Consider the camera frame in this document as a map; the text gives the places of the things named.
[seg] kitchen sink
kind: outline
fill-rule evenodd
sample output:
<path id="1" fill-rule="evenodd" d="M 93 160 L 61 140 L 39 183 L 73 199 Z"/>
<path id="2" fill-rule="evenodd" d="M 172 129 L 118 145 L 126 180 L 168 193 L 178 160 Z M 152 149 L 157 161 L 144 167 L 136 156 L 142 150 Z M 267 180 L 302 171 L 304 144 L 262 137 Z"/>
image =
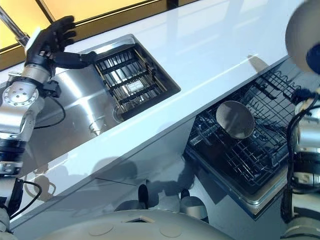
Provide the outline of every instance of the kitchen sink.
<path id="1" fill-rule="evenodd" d="M 25 149 L 27 164 L 21 176 L 180 91 L 131 34 L 81 53 L 91 51 L 97 53 L 95 64 L 83 69 L 66 69 L 53 78 L 59 82 L 58 101 L 66 117 L 55 126 L 33 131 Z M 62 109 L 46 98 L 36 127 L 56 123 L 62 117 Z"/>

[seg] wire rack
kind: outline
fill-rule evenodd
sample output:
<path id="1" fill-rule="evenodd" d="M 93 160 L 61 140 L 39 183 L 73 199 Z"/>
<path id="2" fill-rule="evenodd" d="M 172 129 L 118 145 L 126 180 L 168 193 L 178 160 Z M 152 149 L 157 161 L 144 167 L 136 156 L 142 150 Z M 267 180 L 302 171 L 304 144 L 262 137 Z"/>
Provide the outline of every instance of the wire rack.
<path id="1" fill-rule="evenodd" d="M 122 114 L 168 90 L 133 47 L 100 59 L 96 66 Z"/>
<path id="2" fill-rule="evenodd" d="M 250 186 L 262 186 L 283 163 L 287 151 L 286 127 L 295 106 L 291 95 L 301 88 L 282 75 L 268 71 L 217 104 L 200 113 L 193 125 L 189 143 L 203 141 L 217 148 L 219 161 L 225 161 Z M 225 101 L 238 101 L 253 114 L 255 129 L 246 139 L 233 139 L 218 124 L 216 111 Z"/>

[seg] window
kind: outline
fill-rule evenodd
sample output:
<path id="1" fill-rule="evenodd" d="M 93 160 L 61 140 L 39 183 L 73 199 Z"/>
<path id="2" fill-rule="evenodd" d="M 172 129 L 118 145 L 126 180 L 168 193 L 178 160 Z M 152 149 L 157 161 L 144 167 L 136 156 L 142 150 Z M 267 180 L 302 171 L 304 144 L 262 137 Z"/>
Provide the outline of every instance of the window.
<path id="1" fill-rule="evenodd" d="M 0 0 L 0 6 L 29 36 L 37 27 L 73 15 L 76 41 L 197 0 Z M 24 49 L 0 20 L 0 71 L 25 59 Z"/>

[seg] black robotic glove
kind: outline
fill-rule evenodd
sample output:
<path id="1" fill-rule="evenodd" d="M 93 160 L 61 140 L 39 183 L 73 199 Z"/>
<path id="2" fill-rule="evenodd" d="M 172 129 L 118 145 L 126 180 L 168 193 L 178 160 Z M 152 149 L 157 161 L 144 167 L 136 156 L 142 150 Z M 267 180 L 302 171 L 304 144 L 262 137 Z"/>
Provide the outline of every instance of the black robotic glove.
<path id="1" fill-rule="evenodd" d="M 73 16 L 65 16 L 42 30 L 26 52 L 25 66 L 40 65 L 47 69 L 51 77 L 55 75 L 56 67 L 64 69 L 82 69 L 95 62 L 97 54 L 92 51 L 87 54 L 64 52 L 65 47 L 74 43 L 72 37 L 76 32 Z"/>

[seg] faucet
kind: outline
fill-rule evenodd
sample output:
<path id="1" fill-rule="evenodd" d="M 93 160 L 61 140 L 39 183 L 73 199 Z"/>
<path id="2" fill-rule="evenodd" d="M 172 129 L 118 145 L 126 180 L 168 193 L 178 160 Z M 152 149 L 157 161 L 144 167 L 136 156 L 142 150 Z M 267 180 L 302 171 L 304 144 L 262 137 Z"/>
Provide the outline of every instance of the faucet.
<path id="1" fill-rule="evenodd" d="M 15 39 L 17 42 L 22 46 L 26 46 L 29 36 L 28 34 L 24 33 L 15 23 L 14 21 L 8 16 L 5 10 L 0 6 L 0 19 L 3 23 L 13 32 L 15 35 Z"/>

